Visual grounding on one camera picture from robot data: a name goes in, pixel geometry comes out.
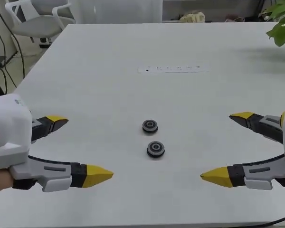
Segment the floor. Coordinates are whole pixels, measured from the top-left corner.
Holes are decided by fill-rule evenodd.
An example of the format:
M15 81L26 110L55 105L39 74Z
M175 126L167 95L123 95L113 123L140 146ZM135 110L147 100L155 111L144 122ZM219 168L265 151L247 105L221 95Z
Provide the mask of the floor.
M25 57L24 58L24 67L25 67L26 75L30 71L30 69L34 66L34 64L37 63L38 60L42 57L44 52L45 51L43 51L41 54L38 54L38 55L33 56L33 57ZM11 78L15 82L16 86L18 86L21 83L22 79L23 79L21 58L20 57L14 57L7 64L6 68L7 68L8 72L9 72ZM13 91L15 90L15 86L13 85L10 77L8 76L8 74L6 73L5 70L4 70L4 72L5 72L6 77L7 77L8 94L13 93ZM4 76L3 76L1 71L0 71L0 86L3 89L3 91L5 92Z

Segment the white chair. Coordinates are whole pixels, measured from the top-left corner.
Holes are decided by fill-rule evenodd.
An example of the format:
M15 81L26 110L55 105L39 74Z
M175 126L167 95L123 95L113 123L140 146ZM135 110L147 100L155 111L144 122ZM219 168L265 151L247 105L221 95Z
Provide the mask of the white chair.
M28 4L37 6L33 8L36 17L22 22L17 14L22 6ZM6 3L5 9L13 17L15 25L12 31L16 35L50 39L62 32L68 24L76 23L71 6L68 0L19 0Z

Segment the table surface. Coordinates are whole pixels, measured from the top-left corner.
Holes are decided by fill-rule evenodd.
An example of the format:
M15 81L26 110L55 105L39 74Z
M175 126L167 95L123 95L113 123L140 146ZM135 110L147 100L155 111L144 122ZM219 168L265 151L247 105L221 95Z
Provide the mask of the table surface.
M68 26L16 90L35 118L69 118L30 154L99 165L114 176L89 189L2 191L0 228L221 227L284 217L285 188L277 183L272 191L227 189L200 178L283 153L228 117L280 115L285 108L285 46L265 34L273 25ZM209 72L137 72L199 64ZM153 136L142 133L146 119L158 122ZM166 148L156 161L146 154L155 140Z

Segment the metal bearing inner ring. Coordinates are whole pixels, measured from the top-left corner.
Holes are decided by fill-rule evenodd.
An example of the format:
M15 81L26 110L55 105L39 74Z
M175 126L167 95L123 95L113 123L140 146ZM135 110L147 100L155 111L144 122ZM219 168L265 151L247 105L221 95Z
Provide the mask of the metal bearing inner ring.
M153 141L149 143L147 153L153 158L161 157L165 153L163 144L159 141Z
M146 133L155 133L157 132L157 123L155 120L146 120L143 122L142 129Z

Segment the cable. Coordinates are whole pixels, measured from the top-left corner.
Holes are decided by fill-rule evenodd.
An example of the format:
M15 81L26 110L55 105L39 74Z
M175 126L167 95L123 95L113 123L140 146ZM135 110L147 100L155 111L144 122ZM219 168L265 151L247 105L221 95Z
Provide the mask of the cable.
M14 84L14 86L17 88L17 86L16 86L14 80L12 79L12 77L10 76L10 73L8 72L8 70L7 70L7 68L6 68L6 48L5 48L5 44L4 44L4 41L3 41L3 39L2 39L1 34L0 34L0 40L1 40L1 42L2 42L2 45L3 45L3 52L4 52L4 64L3 64L3 65L4 65L4 69L5 69L6 73L8 73L8 75L9 75L9 77L10 77L12 83Z
M18 46L18 49L19 49L19 52L20 52L20 55L21 55L21 60L22 60L22 71L23 71L23 78L25 78L25 68L24 68L24 58L23 58L23 54L22 54L22 50L21 50L21 47L20 47L20 43L19 41L17 40L17 38L15 37L14 33L12 32L12 30L10 30L9 26L7 25L6 21L4 20L3 16L1 15L0 13L0 18L1 20L3 21L4 25L6 26L6 28L9 30L9 32L11 33L11 35L14 37L16 43L17 43L17 46Z
M5 72L1 68L0 68L0 71L2 72L2 74L4 76L4 83L5 83L5 93L4 94L8 94L8 82L7 82L7 79L6 79Z
M273 222L268 222L268 223L263 223L263 224L258 224L258 225L252 225L252 226L242 226L242 227L229 227L229 228L262 228L262 227L269 227L269 226L273 226L277 223L280 222L284 222L285 221L285 217L284 218L280 218L276 221Z

